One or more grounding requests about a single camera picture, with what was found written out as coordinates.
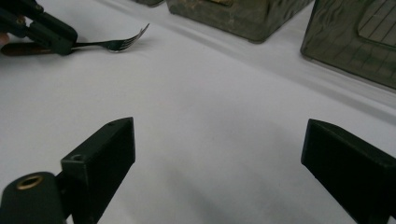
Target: white tablecloth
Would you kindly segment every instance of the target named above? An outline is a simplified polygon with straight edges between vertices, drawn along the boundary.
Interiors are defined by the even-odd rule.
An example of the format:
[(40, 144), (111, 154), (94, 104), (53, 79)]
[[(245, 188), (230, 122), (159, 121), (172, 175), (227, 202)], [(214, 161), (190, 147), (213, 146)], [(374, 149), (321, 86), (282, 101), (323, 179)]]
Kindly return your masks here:
[(313, 4), (251, 44), (130, 0), (40, 0), (83, 41), (123, 53), (0, 55), (0, 188), (134, 117), (136, 163), (100, 223), (354, 223), (301, 165), (308, 119), (396, 156), (396, 95), (304, 59)]

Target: metal screw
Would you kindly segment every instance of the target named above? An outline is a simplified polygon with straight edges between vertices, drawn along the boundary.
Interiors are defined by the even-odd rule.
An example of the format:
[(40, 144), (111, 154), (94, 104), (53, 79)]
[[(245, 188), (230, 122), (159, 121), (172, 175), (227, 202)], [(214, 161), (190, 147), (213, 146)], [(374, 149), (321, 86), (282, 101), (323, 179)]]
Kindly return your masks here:
[(25, 21), (24, 21), (24, 20), (21, 20), (21, 19), (17, 19), (17, 24), (19, 24), (19, 25), (24, 25), (24, 24), (25, 24)]
[(37, 5), (35, 5), (35, 9), (37, 9), (37, 10), (42, 10), (42, 9), (43, 9), (43, 7), (42, 7), (42, 6), (40, 6), (39, 4), (37, 4)]
[(72, 161), (83, 161), (84, 160), (84, 156), (81, 154), (76, 154), (74, 156), (72, 156), (70, 158)]

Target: fork handle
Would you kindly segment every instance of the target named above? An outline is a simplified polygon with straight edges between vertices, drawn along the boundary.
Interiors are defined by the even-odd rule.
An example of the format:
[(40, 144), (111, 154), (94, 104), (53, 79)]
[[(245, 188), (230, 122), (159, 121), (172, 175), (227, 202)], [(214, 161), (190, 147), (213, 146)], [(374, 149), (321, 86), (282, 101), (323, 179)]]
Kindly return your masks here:
[(51, 54), (50, 49), (45, 49), (37, 43), (10, 43), (1, 48), (1, 52), (7, 56), (23, 56), (37, 54)]

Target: gray container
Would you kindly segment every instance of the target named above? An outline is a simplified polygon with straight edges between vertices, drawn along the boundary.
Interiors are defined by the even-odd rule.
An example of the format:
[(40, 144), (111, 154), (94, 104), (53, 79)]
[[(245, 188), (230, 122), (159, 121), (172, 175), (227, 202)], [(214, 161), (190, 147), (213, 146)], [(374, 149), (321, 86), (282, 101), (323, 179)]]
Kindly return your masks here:
[(169, 11), (263, 42), (312, 0), (166, 0)]
[(301, 52), (396, 89), (396, 0), (317, 0)]

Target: white surface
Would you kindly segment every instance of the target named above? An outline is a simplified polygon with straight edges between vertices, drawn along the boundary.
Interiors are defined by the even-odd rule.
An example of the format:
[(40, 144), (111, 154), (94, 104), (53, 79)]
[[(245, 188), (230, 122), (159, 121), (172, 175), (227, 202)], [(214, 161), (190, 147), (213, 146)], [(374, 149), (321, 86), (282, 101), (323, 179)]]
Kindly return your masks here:
[(100, 223), (354, 223), (300, 163), (308, 119), (396, 156), (395, 94), (301, 57), (312, 4), (254, 45), (166, 4), (39, 3), (83, 40), (150, 27), (120, 54), (0, 55), (1, 189), (134, 117), (136, 163)]

